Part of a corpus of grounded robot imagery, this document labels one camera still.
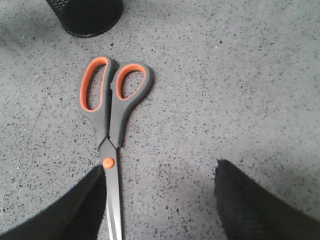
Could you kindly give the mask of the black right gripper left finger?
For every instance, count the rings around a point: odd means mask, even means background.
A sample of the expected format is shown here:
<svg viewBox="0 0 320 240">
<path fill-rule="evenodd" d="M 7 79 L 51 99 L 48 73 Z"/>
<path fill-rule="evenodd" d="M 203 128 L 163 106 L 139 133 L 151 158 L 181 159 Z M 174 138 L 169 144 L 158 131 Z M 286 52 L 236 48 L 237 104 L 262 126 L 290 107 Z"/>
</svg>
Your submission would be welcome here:
<svg viewBox="0 0 320 240">
<path fill-rule="evenodd" d="M 106 208 L 105 171 L 95 166 L 65 195 L 0 235 L 2 240 L 96 240 Z"/>
</svg>

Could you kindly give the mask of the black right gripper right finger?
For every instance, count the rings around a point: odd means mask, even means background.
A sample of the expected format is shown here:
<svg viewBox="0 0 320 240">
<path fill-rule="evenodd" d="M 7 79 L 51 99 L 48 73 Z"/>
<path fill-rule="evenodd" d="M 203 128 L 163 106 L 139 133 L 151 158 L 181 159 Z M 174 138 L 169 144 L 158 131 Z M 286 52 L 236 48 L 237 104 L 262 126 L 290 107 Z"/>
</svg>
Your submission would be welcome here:
<svg viewBox="0 0 320 240">
<path fill-rule="evenodd" d="M 229 240 L 318 240 L 319 221 L 265 190 L 232 162 L 215 170 L 217 212 Z"/>
</svg>

